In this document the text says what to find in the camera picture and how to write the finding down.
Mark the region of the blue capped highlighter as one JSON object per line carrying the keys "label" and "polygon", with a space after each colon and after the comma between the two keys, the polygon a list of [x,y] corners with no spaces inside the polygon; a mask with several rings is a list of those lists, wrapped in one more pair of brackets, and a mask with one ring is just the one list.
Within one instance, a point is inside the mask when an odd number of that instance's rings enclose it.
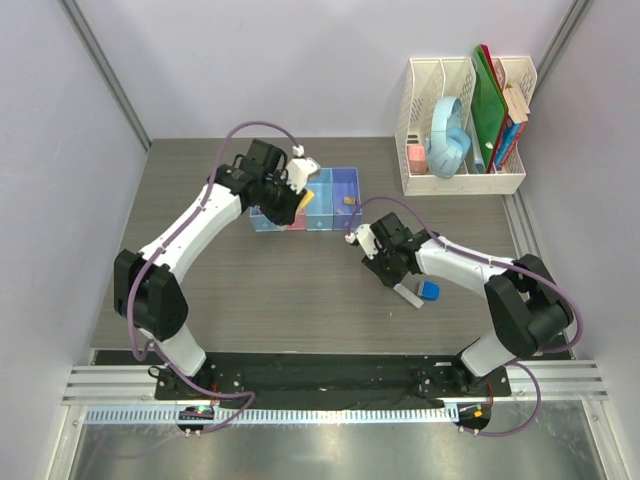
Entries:
{"label": "blue capped highlighter", "polygon": [[393,290],[416,309],[424,305],[424,301],[419,296],[402,284],[395,285]]}

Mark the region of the yellow highlighter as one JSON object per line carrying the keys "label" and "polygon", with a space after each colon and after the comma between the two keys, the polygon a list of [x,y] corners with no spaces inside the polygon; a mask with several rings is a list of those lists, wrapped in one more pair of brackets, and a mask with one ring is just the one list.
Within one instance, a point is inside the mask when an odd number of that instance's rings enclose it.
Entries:
{"label": "yellow highlighter", "polygon": [[300,203],[298,204],[298,208],[305,209],[307,205],[314,199],[314,197],[315,197],[315,193],[312,190],[307,190],[305,192],[305,195],[300,200]]}

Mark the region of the blue pencil sharpener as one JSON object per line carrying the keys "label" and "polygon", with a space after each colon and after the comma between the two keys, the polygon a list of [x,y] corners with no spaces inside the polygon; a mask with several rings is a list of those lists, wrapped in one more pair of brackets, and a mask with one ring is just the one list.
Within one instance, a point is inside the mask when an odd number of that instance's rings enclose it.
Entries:
{"label": "blue pencil sharpener", "polygon": [[433,282],[424,280],[417,287],[417,295],[423,301],[437,301],[440,297],[441,289]]}

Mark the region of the blue pink drawer organizer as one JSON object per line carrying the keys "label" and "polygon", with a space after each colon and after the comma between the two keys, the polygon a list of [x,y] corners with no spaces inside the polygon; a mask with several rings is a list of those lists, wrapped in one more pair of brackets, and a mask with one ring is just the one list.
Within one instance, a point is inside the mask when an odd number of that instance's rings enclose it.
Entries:
{"label": "blue pink drawer organizer", "polygon": [[[308,188],[315,193],[314,199],[301,211],[292,225],[278,226],[267,219],[258,207],[249,211],[249,220],[256,232],[276,231],[345,231],[348,226],[356,229],[362,212],[354,219],[353,212],[361,202],[359,172],[356,167],[323,168]],[[345,205],[344,197],[356,199],[355,205]]]}

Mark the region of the pink cube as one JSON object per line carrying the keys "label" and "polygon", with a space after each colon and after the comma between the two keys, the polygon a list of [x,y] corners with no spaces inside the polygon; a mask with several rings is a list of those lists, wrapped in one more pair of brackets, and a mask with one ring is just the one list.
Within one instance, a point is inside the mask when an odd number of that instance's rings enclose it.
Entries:
{"label": "pink cube", "polygon": [[409,173],[411,175],[425,175],[428,173],[427,152],[422,145],[408,145],[406,153]]}

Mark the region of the light blue headphones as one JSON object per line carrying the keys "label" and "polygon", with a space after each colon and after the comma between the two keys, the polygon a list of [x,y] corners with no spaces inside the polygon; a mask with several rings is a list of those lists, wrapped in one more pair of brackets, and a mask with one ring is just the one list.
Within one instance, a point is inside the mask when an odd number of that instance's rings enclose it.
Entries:
{"label": "light blue headphones", "polygon": [[471,138],[462,124],[462,102],[455,96],[441,97],[434,108],[429,137],[428,168],[439,178],[451,178],[471,148]]}

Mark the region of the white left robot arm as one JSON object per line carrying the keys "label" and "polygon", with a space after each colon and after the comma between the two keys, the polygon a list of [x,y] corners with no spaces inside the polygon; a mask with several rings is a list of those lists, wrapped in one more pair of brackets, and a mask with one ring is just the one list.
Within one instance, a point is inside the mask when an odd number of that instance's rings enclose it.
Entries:
{"label": "white left robot arm", "polygon": [[256,207],[274,225],[294,223],[312,199],[307,188],[319,165],[300,146],[282,149],[254,140],[246,154],[216,168],[195,201],[159,237],[114,261],[114,310],[127,322],[129,335],[148,342],[134,345],[142,360],[154,349],[178,377],[190,398],[205,397],[213,369],[187,326],[189,307],[181,288],[186,273],[229,224]]}

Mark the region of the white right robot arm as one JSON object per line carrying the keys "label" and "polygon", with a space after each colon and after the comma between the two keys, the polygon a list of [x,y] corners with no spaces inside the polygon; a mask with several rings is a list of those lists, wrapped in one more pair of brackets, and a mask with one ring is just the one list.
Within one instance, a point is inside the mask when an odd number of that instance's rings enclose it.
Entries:
{"label": "white right robot arm", "polygon": [[541,352],[574,320],[568,301],[536,256],[494,257],[426,230],[413,233],[395,213],[358,226],[349,243],[361,247],[362,263],[383,285],[416,308],[423,299],[402,285],[409,274],[443,278],[486,300],[492,330],[451,361],[451,380],[462,394],[477,393],[509,362]]}

